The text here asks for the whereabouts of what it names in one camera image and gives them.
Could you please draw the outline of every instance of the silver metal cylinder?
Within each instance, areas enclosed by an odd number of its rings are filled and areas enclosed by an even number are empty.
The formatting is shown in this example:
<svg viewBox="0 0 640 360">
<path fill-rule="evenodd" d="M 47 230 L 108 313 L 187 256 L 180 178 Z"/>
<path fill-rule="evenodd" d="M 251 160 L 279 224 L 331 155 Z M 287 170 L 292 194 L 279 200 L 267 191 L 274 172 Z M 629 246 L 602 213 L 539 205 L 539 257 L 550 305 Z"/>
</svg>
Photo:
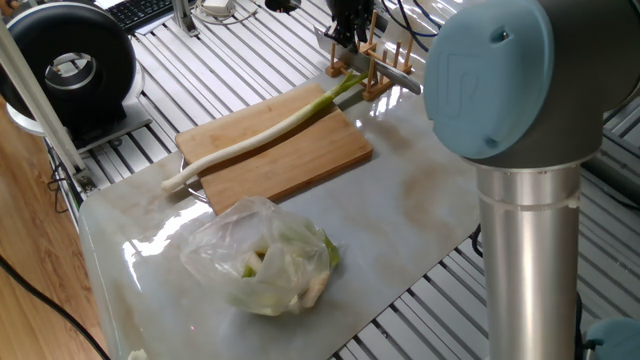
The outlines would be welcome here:
<svg viewBox="0 0 640 360">
<path fill-rule="evenodd" d="M 477 175 L 490 359 L 572 359 L 580 167 Z"/>
</svg>

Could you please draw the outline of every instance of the keyboard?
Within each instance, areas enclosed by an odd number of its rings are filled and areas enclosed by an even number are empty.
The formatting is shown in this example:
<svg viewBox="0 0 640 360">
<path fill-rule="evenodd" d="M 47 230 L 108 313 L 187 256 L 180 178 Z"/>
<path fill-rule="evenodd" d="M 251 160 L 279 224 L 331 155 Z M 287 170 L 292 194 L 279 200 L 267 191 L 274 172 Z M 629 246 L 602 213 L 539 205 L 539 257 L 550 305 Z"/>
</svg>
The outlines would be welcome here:
<svg viewBox="0 0 640 360">
<path fill-rule="evenodd" d="M 171 0 L 125 0 L 107 9 L 127 34 L 172 11 Z"/>
</svg>

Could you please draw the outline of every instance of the black cable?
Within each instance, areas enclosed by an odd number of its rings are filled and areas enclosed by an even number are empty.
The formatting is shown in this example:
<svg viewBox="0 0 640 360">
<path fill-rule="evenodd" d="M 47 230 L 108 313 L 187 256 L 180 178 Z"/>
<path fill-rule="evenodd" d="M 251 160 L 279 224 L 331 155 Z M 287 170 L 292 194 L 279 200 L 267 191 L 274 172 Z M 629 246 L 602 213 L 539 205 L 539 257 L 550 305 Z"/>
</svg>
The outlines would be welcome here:
<svg viewBox="0 0 640 360">
<path fill-rule="evenodd" d="M 98 341 L 96 341 L 96 339 L 93 336 L 91 336 L 89 331 L 87 331 L 87 329 L 85 329 L 84 326 L 82 326 L 82 324 L 78 322 L 78 320 L 76 320 L 73 316 L 71 316 L 71 314 L 69 314 L 60 305 L 56 304 L 55 301 L 51 300 L 47 295 L 43 294 L 42 292 L 40 292 L 40 290 L 36 289 L 33 285 L 31 285 L 25 278 L 22 277 L 22 275 L 20 275 L 7 262 L 7 260 L 5 260 L 4 257 L 2 257 L 2 255 L 0 255 L 0 267 L 4 271 L 6 271 L 7 275 L 9 275 L 16 283 L 18 283 L 18 285 L 20 285 L 23 289 L 25 289 L 29 294 L 33 295 L 38 300 L 42 301 L 45 305 L 53 309 L 53 311 L 57 312 L 60 316 L 62 316 L 63 319 L 68 321 L 71 324 L 71 326 L 73 326 L 76 330 L 78 330 L 80 335 L 82 335 L 87 340 L 89 345 L 91 345 L 91 347 L 93 347 L 93 349 L 98 353 L 98 355 L 100 355 L 100 358 L 102 360 L 110 360 L 109 355 L 107 355 L 107 353 L 102 349 L 100 344 L 98 344 Z"/>
<path fill-rule="evenodd" d="M 584 358 L 585 346 L 582 342 L 582 332 L 580 331 L 580 324 L 582 323 L 582 298 L 580 293 L 576 298 L 576 334 L 574 340 L 574 360 L 582 360 Z"/>
<path fill-rule="evenodd" d="M 404 6 L 402 6 L 402 0 L 398 0 L 398 7 L 400 7 L 400 13 L 402 14 L 404 23 L 405 25 L 407 25 L 407 31 L 409 32 L 409 34 L 411 34 L 413 41 L 415 41 L 415 43 L 418 44 L 418 46 L 420 46 L 422 50 L 424 50 L 425 52 L 429 52 L 429 48 L 425 44 L 423 44 L 420 39 L 418 39 L 415 31 L 413 31 L 413 29 L 411 28 L 411 24 L 409 24 L 409 19 L 407 18 L 407 13 L 404 12 Z"/>
<path fill-rule="evenodd" d="M 400 26 L 401 28 L 412 32 L 413 30 L 409 30 L 407 28 L 407 26 L 403 23 L 400 22 L 400 20 L 396 19 L 395 16 L 393 16 L 393 14 L 391 13 L 391 10 L 389 10 L 389 7 L 387 6 L 387 3 L 385 2 L 385 0 L 382 0 L 382 6 L 384 7 L 384 10 L 387 12 L 387 14 L 389 14 L 389 17 L 391 18 L 391 20 L 393 20 L 396 24 L 398 24 L 398 26 Z M 416 36 L 421 36 L 421 37 L 436 37 L 438 34 L 425 34 L 425 33 L 419 33 L 417 31 L 413 31 L 413 33 L 416 34 Z"/>
<path fill-rule="evenodd" d="M 52 161 L 56 161 L 55 157 L 52 156 L 51 151 L 47 150 L 47 152 L 49 152 L 49 157 L 51 158 Z M 56 165 L 53 167 L 53 170 L 51 171 L 51 180 L 47 183 L 47 189 L 49 189 L 49 191 L 51 191 L 52 193 L 54 193 L 54 210 L 56 211 L 56 213 L 58 214 L 64 214 L 67 211 L 69 211 L 69 207 L 65 207 L 64 209 L 59 209 L 58 208 L 58 204 L 60 203 L 59 199 L 60 199 L 60 195 L 62 194 L 62 188 L 60 187 L 60 183 L 61 182 L 67 182 L 67 179 L 62 177 L 62 178 L 57 178 L 57 174 L 58 174 L 58 170 L 60 170 L 60 168 L 62 167 L 62 161 L 58 160 L 58 162 L 56 163 Z"/>
<path fill-rule="evenodd" d="M 480 250 L 480 246 L 478 245 L 478 238 L 480 237 L 480 232 L 482 231 L 482 227 L 478 224 L 478 227 L 469 235 L 471 239 L 471 247 L 473 251 L 480 257 L 484 257 L 484 253 Z"/>
<path fill-rule="evenodd" d="M 610 194 L 610 193 L 607 191 L 607 189 L 602 188 L 602 190 L 604 191 L 604 193 L 605 193 L 605 194 L 607 194 L 607 196 L 608 196 L 608 197 L 612 198 L 615 202 L 617 202 L 618 204 L 620 204 L 620 205 L 622 205 L 622 206 L 626 207 L 627 209 L 635 210 L 635 211 L 640 211 L 640 206 L 636 206 L 636 205 L 633 205 L 633 204 L 629 204 L 629 203 L 628 203 L 628 202 L 626 202 L 626 201 L 623 201 L 623 200 L 618 199 L 617 197 L 615 197 L 615 196 L 613 196 L 612 194 Z"/>
</svg>

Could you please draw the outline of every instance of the metal grid surface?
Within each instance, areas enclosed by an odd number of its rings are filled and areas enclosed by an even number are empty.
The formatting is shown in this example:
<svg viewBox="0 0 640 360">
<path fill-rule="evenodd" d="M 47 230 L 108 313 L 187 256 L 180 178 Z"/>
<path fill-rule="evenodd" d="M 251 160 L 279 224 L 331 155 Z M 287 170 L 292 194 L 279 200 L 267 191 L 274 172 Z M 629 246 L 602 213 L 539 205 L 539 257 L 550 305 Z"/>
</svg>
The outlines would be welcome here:
<svg viewBox="0 0 640 360">
<path fill-rule="evenodd" d="M 238 17 L 254 5 L 241 0 Z M 140 101 L 150 125 L 89 151 L 84 160 L 99 189 L 177 150 L 179 132 L 286 92 L 320 74 L 327 56 L 313 25 L 330 16 L 323 0 L 306 0 L 285 16 L 260 10 L 231 27 L 196 20 L 190 38 L 172 21 L 132 37 L 146 82 Z M 605 127 L 640 146 L 640 100 Z M 582 329 L 598 319 L 640 319 L 640 218 L 585 174 L 578 288 Z M 470 240 L 418 280 L 333 359 L 484 359 L 488 326 L 483 263 Z"/>
</svg>

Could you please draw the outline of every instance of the green onion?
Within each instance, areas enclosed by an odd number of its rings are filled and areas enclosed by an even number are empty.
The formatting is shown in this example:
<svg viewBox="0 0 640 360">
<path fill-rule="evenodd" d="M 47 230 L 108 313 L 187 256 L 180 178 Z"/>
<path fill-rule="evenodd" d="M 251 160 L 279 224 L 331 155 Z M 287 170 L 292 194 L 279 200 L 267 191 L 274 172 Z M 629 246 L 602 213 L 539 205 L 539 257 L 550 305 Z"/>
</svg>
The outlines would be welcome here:
<svg viewBox="0 0 640 360">
<path fill-rule="evenodd" d="M 247 151 L 251 151 L 278 138 L 279 136 L 283 135 L 287 131 L 295 128 L 296 126 L 310 118 L 313 114 L 317 113 L 322 108 L 333 102 L 333 100 L 340 94 L 351 89 L 351 87 L 360 83 L 366 78 L 366 73 L 355 77 L 352 72 L 349 72 L 345 79 L 340 83 L 340 85 L 327 91 L 324 95 L 319 97 L 311 104 L 303 107 L 295 114 L 289 116 L 285 120 L 274 125 L 269 130 L 261 134 L 258 134 L 250 139 L 241 141 L 235 145 L 229 146 L 228 148 L 224 148 L 220 151 L 201 158 L 200 160 L 189 165 L 186 169 L 184 169 L 184 171 L 178 173 L 176 176 L 163 181 L 162 189 L 166 192 L 175 191 L 179 189 L 183 184 L 185 184 L 187 180 L 196 176 L 199 172 L 205 170 L 206 168 L 211 167 L 221 161 L 225 161 L 240 154 L 244 154 Z"/>
</svg>

